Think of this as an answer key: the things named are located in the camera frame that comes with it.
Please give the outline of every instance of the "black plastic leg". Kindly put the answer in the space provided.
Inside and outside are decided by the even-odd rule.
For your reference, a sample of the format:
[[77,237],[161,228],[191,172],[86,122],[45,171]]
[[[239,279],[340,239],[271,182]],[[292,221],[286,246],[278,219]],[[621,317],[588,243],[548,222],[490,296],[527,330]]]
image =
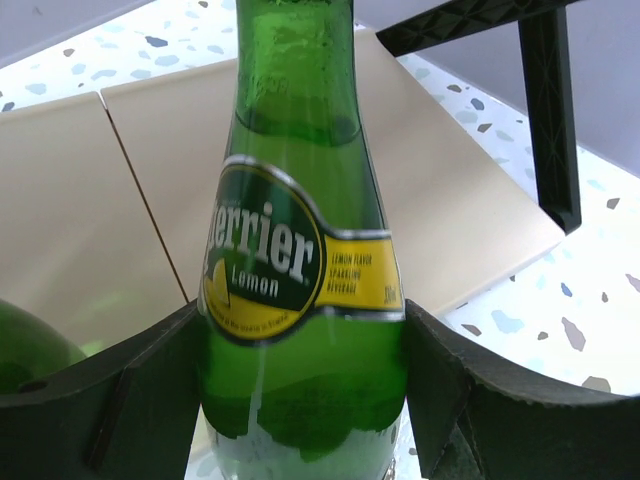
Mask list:
[[540,207],[569,234],[582,223],[565,8],[519,22]]

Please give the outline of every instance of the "terrazzo surface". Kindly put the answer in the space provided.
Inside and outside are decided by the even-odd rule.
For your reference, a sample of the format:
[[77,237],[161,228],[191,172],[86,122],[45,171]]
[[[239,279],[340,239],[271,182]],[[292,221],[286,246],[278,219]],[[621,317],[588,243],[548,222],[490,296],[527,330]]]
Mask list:
[[[233,0],[155,1],[0,70],[0,110],[234,58],[235,22]],[[415,55],[399,61],[535,199],[527,118]],[[583,226],[442,320],[532,370],[632,395],[640,393],[640,179],[582,148],[578,157]],[[415,453],[405,414],[398,480],[420,478]],[[218,480],[212,455],[195,455],[186,478]]]

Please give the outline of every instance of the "bottle label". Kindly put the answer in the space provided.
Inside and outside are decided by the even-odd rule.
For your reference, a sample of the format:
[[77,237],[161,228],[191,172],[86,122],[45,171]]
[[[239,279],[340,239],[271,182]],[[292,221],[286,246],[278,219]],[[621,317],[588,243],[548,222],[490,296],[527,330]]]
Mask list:
[[199,305],[241,345],[277,341],[313,315],[404,319],[391,233],[336,230],[289,175],[225,161]]

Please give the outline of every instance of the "lemon illustration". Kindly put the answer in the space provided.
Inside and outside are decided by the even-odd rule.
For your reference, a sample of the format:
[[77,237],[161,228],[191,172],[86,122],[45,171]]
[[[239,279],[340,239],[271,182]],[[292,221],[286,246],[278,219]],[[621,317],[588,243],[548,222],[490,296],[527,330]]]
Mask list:
[[224,258],[218,260],[213,267],[211,280],[205,278],[204,286],[208,298],[217,298],[224,305],[229,306],[229,290],[227,289],[227,270],[224,266]]

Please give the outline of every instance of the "black plastic holder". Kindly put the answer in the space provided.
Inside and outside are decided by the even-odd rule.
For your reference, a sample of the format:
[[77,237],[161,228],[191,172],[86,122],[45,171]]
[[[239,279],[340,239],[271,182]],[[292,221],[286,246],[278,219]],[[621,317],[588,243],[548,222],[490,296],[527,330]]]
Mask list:
[[[640,478],[640,398],[553,380],[407,302],[407,400],[431,480]],[[2,480],[182,480],[199,407],[191,303],[0,396]]]
[[0,395],[0,479],[184,478],[200,405],[194,313],[189,304],[20,394]]
[[569,234],[582,223],[565,7],[578,0],[451,0],[378,32],[400,57],[518,22],[540,207]]

